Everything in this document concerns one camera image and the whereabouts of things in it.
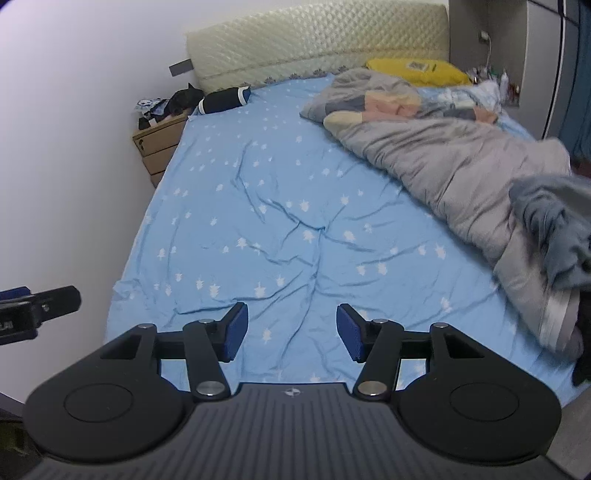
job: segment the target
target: quilted headboard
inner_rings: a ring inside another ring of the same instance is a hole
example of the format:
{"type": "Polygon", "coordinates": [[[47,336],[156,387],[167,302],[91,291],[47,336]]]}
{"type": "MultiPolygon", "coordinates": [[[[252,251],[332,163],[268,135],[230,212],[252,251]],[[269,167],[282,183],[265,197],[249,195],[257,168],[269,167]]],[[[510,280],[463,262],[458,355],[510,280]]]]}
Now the quilted headboard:
{"type": "Polygon", "coordinates": [[[187,34],[200,88],[260,87],[361,67],[373,57],[448,60],[443,5],[348,0],[255,14],[187,34]]]}

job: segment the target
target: dark curtain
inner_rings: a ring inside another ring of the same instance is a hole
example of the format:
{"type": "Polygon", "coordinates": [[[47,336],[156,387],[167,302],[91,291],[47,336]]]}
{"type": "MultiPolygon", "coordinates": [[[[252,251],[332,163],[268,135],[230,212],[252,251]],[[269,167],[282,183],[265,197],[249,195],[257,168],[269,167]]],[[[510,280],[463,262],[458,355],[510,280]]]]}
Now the dark curtain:
{"type": "Polygon", "coordinates": [[[575,157],[591,161],[591,2],[580,2],[579,58],[560,139],[575,157]]]}

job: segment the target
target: wooden nightstand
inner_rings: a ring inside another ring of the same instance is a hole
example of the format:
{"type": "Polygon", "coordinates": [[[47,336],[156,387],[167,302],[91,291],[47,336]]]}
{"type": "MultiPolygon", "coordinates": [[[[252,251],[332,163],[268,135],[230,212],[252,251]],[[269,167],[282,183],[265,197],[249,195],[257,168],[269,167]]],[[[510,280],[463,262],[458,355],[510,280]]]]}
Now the wooden nightstand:
{"type": "Polygon", "coordinates": [[[137,130],[132,137],[154,187],[164,175],[183,133],[190,111],[162,120],[154,127],[137,130]]]}

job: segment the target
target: black cylindrical pillow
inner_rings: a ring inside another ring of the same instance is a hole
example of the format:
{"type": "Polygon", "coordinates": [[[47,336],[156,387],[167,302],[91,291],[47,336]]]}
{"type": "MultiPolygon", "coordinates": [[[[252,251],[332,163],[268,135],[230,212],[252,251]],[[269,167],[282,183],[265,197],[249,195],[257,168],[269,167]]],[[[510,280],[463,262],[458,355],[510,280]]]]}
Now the black cylindrical pillow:
{"type": "Polygon", "coordinates": [[[199,102],[199,113],[202,115],[206,113],[223,112],[236,108],[237,106],[244,106],[248,102],[251,95],[250,87],[232,87],[219,92],[213,92],[206,95],[199,102]]]}

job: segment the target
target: pillow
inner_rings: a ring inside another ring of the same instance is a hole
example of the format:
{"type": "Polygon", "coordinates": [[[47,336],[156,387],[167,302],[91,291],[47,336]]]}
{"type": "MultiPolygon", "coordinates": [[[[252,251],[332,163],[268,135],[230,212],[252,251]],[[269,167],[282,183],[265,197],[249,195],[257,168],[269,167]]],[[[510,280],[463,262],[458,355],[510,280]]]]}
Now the pillow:
{"type": "Polygon", "coordinates": [[[448,87],[471,85],[470,77],[443,60],[371,59],[367,68],[401,77],[415,87],[448,87]]]}

